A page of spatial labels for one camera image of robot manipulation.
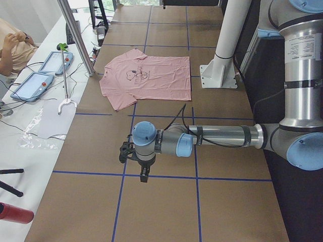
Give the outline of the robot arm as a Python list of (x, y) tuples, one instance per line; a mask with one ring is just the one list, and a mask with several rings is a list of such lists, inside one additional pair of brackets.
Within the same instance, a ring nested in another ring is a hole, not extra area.
[(158, 153), (191, 155), (194, 145), (238, 148), (253, 146), (275, 152), (303, 170), (322, 168), (322, 1), (261, 1), (259, 37), (285, 40), (285, 116), (277, 124), (253, 126), (186, 126), (158, 130), (139, 122), (129, 148), (120, 150), (141, 165), (140, 180), (148, 181)]

